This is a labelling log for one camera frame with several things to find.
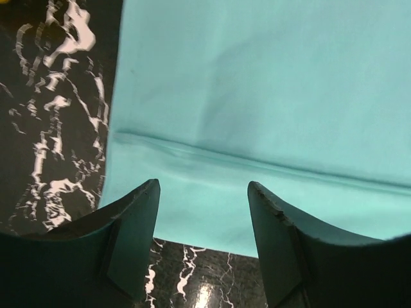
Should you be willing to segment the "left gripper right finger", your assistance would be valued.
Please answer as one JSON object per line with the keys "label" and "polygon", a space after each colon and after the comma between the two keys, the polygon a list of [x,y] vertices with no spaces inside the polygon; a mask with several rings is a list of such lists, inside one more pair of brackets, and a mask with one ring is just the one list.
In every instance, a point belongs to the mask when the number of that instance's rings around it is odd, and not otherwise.
{"label": "left gripper right finger", "polygon": [[258,182],[248,200],[269,307],[409,307],[410,236],[343,230]]}

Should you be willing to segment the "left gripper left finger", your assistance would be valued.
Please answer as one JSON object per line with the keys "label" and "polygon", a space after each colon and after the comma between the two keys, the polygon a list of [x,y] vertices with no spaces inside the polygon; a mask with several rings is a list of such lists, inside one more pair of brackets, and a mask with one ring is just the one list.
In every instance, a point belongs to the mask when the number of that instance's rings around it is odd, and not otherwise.
{"label": "left gripper left finger", "polygon": [[45,234],[1,235],[2,307],[134,307],[144,294],[160,183]]}

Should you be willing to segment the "teal t-shirt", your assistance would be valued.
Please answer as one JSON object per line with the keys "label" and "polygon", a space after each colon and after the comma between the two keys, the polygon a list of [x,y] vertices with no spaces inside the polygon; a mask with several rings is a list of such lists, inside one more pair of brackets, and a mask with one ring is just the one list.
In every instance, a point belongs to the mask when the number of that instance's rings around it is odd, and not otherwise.
{"label": "teal t-shirt", "polygon": [[255,181],[336,227],[410,231],[409,1],[125,1],[107,205],[161,185],[155,236],[256,256]]}

